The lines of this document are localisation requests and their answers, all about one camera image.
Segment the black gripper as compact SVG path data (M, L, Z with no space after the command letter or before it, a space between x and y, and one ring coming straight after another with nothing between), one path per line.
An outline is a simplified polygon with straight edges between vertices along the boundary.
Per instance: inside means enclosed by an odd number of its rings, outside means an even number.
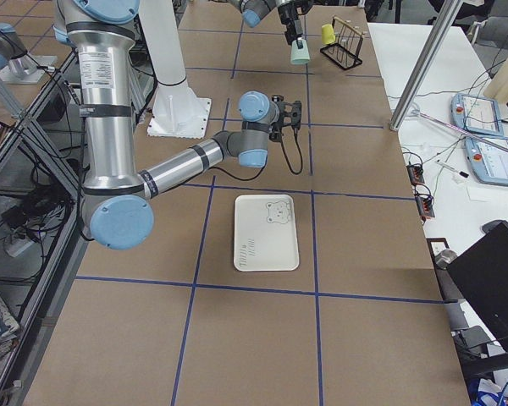
M277 125L279 127L290 127L294 123L294 105L287 101L278 101L277 106L279 108Z
M312 2L308 0L284 0L278 1L279 18L285 26L284 36L288 44L295 42L298 47L303 47L303 30L300 16L307 14L312 8Z

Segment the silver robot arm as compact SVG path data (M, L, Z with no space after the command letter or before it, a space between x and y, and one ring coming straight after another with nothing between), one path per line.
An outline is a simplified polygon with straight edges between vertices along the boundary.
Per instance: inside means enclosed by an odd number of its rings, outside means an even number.
M251 27L256 27L271 11L278 10L280 23L285 26L284 36L287 43L297 45L300 49L306 46L300 16L307 14L313 6L313 1L307 0L231 0Z
M190 88L169 1L58 1L56 35L77 51L90 168L83 176L82 218L91 237L113 250L142 243L153 228L149 201L232 156L263 167L268 141L283 127L284 103L249 91L239 101L242 126L205 137L211 102ZM146 41L157 86L149 129L197 144L147 170L134 154L130 50Z

